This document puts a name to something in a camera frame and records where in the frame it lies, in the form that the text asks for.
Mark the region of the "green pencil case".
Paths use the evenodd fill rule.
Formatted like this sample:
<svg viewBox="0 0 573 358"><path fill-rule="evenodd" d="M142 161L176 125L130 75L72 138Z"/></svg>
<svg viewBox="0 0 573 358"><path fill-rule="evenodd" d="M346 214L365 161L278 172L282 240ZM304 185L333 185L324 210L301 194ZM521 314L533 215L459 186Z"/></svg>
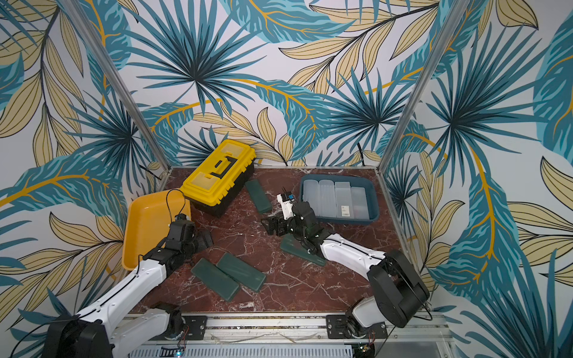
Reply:
<svg viewBox="0 0 573 358"><path fill-rule="evenodd" d="M249 180L245 184L249 196L258 213L264 214L272 211L272 203L258 180Z"/></svg>
<svg viewBox="0 0 573 358"><path fill-rule="evenodd" d="M282 238L280 249L287 254L291 254L307 262L314 263L315 265L321 267L326 266L327 261L324 258L315 254L309 254L307 250L301 246L300 242L291 234L287 234Z"/></svg>
<svg viewBox="0 0 573 358"><path fill-rule="evenodd" d="M216 264L216 267L236 282L255 292L259 292L267 280L267 276L264 273L230 253L225 253Z"/></svg>
<svg viewBox="0 0 573 358"><path fill-rule="evenodd" d="M240 291L240 285L208 260L201 258L191 272L209 289L229 302Z"/></svg>

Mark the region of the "clear ribbed case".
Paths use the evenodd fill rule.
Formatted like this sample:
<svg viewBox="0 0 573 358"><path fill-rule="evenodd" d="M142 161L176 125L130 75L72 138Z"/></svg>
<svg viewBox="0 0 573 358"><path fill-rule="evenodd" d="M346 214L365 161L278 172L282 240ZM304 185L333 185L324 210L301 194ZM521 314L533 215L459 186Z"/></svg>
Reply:
<svg viewBox="0 0 573 358"><path fill-rule="evenodd" d="M320 186L317 180L304 181L304 201L313 209L316 216L321 214Z"/></svg>

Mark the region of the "clear case with red pen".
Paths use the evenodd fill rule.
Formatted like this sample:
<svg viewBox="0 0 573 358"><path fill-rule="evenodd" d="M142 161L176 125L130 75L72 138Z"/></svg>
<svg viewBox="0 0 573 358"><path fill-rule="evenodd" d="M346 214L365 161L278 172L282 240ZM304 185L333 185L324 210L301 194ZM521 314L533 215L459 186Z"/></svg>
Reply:
<svg viewBox="0 0 573 358"><path fill-rule="evenodd" d="M337 217L337 200L335 184L332 180L321 180L319 182L320 189L320 216L325 218Z"/></svg>

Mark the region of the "yellow plastic tray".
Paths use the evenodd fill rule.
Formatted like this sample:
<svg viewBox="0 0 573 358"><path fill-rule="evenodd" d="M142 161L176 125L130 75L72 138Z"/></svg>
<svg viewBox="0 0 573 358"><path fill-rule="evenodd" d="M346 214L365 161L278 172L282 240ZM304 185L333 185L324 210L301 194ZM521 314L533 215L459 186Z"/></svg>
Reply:
<svg viewBox="0 0 573 358"><path fill-rule="evenodd" d="M170 224L180 209L191 218L190 202L179 191L162 191L135 199L128 209L122 249L122 266L128 271L137 267L138 257L147 254L167 236Z"/></svg>

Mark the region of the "clear case with barcode label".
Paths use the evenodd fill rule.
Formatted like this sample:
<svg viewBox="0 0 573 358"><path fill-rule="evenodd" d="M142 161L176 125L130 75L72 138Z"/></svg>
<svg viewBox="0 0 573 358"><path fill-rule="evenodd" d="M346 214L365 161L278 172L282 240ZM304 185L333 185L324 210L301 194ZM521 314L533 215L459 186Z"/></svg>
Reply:
<svg viewBox="0 0 573 358"><path fill-rule="evenodd" d="M335 183L337 218L353 219L354 208L352 204L352 188L349 182Z"/></svg>

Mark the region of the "yellow black toolbox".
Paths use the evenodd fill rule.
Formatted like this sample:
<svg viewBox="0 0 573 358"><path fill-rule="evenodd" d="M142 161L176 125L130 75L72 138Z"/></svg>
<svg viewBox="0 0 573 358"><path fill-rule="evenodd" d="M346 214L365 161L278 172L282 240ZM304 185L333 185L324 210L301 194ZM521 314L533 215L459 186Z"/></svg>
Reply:
<svg viewBox="0 0 573 358"><path fill-rule="evenodd" d="M185 179L180 191L197 210L221 217L252 176L255 158L251 146L224 140Z"/></svg>

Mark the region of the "clear case stack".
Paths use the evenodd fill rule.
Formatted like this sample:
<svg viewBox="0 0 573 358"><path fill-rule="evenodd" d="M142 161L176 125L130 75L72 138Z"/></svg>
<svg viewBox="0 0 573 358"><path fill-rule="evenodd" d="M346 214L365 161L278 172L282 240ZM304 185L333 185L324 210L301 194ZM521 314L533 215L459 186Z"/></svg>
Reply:
<svg viewBox="0 0 573 358"><path fill-rule="evenodd" d="M358 220L369 220L366 190L363 187L351 188L354 217Z"/></svg>

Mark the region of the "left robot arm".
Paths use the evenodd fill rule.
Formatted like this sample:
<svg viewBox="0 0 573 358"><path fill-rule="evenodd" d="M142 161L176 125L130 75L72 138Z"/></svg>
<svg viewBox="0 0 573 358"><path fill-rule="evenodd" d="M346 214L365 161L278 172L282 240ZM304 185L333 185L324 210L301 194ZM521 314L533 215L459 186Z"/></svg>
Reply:
<svg viewBox="0 0 573 358"><path fill-rule="evenodd" d="M117 286L74 316L49 324L42 357L127 357L154 337L182 342L189 326L174 304L159 303L137 319L122 320L194 254L211 246L209 231L197 230L183 214L176 216L167 236Z"/></svg>

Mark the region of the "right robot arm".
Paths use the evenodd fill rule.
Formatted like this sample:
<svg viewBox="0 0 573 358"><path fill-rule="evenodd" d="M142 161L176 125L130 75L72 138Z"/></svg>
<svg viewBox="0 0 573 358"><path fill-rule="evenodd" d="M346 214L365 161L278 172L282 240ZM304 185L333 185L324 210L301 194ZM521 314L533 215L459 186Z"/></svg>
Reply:
<svg viewBox="0 0 573 358"><path fill-rule="evenodd" d="M311 256L338 263L368 280L373 296L352 306L335 337L363 338L375 327L404 328L430 294L418 271L400 251L368 249L324 228L306 201L283 204L283 213L261 219L270 235L290 235L295 247Z"/></svg>

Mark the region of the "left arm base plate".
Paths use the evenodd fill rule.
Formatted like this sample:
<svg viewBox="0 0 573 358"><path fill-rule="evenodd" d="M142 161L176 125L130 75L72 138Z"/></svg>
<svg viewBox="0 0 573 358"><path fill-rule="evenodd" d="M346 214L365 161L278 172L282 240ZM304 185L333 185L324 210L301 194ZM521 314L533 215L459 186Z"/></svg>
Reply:
<svg viewBox="0 0 573 358"><path fill-rule="evenodd" d="M207 327L207 316L183 315L171 319L165 332L150 339L154 341L201 341Z"/></svg>

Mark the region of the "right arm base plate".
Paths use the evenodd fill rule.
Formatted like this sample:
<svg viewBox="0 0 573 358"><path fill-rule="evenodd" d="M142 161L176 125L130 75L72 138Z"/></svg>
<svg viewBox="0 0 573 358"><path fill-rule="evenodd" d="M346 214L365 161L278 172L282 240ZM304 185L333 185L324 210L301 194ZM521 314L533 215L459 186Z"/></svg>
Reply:
<svg viewBox="0 0 573 358"><path fill-rule="evenodd" d="M364 328L356 319L343 314L327 315L325 320L330 340L362 340L367 338L378 340L388 337L388 331L384 322Z"/></svg>

